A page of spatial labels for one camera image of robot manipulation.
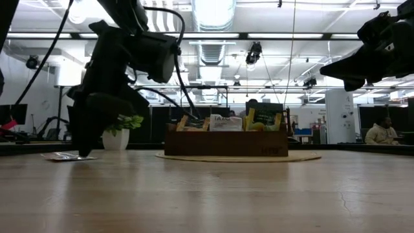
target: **white package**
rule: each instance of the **white package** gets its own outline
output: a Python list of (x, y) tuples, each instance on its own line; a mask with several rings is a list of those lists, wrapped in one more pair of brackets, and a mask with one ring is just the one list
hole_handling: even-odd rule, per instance
[(239, 117), (223, 117), (218, 114), (210, 115), (210, 131), (242, 131), (243, 120)]

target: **woven placemat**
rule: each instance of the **woven placemat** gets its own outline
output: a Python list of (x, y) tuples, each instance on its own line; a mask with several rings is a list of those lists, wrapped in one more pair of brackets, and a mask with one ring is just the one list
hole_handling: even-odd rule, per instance
[(300, 162), (320, 159), (321, 156), (312, 151), (289, 151), (288, 157), (237, 157), (237, 156), (170, 156), (160, 152), (155, 156), (163, 159), (198, 162)]

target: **table surface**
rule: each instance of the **table surface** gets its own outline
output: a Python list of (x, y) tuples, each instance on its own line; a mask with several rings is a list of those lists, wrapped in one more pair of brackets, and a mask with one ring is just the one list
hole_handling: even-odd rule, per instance
[(414, 157), (226, 164), (157, 151), (0, 157), (0, 232), (412, 232)]

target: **potted plant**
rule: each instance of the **potted plant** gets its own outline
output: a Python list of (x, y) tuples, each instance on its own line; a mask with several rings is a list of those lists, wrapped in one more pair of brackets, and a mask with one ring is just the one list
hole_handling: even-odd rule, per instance
[(125, 150), (129, 141), (129, 130), (141, 127), (142, 116), (122, 116), (118, 122), (109, 126), (102, 135), (106, 150)]

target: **wooden box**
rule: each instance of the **wooden box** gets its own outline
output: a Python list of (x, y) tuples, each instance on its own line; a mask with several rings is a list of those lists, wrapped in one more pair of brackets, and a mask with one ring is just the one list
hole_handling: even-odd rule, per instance
[(285, 131), (189, 132), (169, 126), (165, 155), (182, 156), (288, 156)]

